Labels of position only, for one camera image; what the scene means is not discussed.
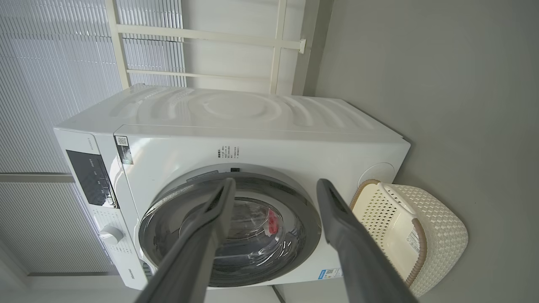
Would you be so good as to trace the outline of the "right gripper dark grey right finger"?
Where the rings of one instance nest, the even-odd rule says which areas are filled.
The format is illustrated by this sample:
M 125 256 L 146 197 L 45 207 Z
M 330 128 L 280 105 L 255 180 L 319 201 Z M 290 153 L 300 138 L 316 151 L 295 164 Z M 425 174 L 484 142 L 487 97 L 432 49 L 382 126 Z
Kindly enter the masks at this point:
M 316 196 L 326 242 L 338 253 L 349 302 L 416 303 L 409 287 L 331 181 L 319 179 Z

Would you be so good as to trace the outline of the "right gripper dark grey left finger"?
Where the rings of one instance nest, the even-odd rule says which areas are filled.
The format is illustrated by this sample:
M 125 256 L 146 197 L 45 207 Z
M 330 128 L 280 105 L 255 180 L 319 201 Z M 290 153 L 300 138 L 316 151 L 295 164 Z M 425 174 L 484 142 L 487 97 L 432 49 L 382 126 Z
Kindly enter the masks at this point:
M 157 272 L 139 294 L 138 303 L 202 303 L 210 282 L 214 255 L 227 239 L 236 182 L 217 186 L 195 221 L 179 236 Z

